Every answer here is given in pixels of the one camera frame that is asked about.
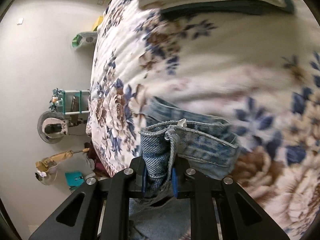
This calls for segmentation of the light blue ripped denim shorts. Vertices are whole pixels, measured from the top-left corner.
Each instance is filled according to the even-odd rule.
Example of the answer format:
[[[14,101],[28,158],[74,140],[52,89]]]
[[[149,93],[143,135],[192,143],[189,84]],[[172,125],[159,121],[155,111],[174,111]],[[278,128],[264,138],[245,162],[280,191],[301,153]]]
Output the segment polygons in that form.
[[[144,107],[146,127],[140,131],[140,151],[147,185],[142,199],[131,199],[130,239],[183,239],[190,231],[190,202],[172,192],[176,157],[214,179],[234,168],[239,142],[228,120],[182,110],[160,98]]]

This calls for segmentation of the teal box on floor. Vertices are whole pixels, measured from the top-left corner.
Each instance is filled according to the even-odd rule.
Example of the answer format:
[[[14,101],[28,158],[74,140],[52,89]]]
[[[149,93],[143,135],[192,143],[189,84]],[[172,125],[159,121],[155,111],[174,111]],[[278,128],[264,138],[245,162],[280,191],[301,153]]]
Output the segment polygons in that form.
[[[69,187],[79,187],[84,182],[81,172],[65,173],[65,178]]]

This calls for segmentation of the tan umbrella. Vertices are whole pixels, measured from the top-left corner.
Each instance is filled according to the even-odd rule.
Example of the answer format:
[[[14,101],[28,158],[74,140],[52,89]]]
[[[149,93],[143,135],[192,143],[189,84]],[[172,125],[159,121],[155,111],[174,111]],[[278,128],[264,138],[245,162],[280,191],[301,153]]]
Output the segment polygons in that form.
[[[87,153],[88,151],[89,151],[89,148],[84,148],[79,151],[66,151],[66,152],[58,153],[50,157],[46,157],[41,161],[37,161],[35,163],[35,166],[36,166],[36,169],[40,172],[48,172],[51,168],[57,167],[57,165],[59,165],[59,163],[61,163],[62,161],[70,159],[73,155],[77,153]]]

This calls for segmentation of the grey standing fan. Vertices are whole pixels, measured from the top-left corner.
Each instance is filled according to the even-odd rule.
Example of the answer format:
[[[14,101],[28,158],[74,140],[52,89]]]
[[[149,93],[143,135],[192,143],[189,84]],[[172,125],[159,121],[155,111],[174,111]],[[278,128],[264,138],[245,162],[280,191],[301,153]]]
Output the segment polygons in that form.
[[[40,138],[48,144],[57,144],[64,137],[81,136],[76,127],[87,124],[88,117],[79,112],[63,114],[46,111],[38,119],[37,131]]]

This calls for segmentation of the teal white shelf rack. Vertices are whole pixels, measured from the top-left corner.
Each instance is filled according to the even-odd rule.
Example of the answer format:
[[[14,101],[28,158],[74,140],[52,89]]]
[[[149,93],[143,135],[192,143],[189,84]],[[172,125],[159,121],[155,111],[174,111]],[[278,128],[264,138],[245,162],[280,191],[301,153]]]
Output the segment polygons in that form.
[[[89,90],[54,89],[49,102],[49,110],[64,116],[89,113]]]

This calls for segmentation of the floral quilted bedspread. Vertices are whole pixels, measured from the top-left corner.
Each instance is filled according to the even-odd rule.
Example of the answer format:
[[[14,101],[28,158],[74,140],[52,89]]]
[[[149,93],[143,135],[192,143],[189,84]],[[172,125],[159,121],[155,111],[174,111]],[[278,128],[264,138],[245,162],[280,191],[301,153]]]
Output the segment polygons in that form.
[[[319,214],[319,25],[295,12],[211,12],[166,20],[111,0],[98,28],[87,133],[110,176],[142,156],[157,97],[224,118],[239,142],[231,176],[291,239]]]

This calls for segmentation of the clear plastic bag with green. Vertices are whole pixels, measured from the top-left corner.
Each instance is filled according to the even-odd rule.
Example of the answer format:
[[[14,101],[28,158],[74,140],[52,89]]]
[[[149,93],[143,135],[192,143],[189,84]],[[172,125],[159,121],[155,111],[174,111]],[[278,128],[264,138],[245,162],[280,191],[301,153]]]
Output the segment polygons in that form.
[[[71,46],[74,49],[95,45],[97,42],[98,33],[96,31],[84,31],[76,34],[72,39]]]

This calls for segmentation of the yellow box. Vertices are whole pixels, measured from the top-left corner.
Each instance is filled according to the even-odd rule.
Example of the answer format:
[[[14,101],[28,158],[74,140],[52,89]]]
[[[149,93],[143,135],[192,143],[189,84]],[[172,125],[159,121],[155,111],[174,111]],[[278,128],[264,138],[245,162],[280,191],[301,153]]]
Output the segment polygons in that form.
[[[103,16],[99,16],[95,23],[92,26],[92,31],[97,31],[97,28],[99,27],[99,25],[103,22],[104,17]]]

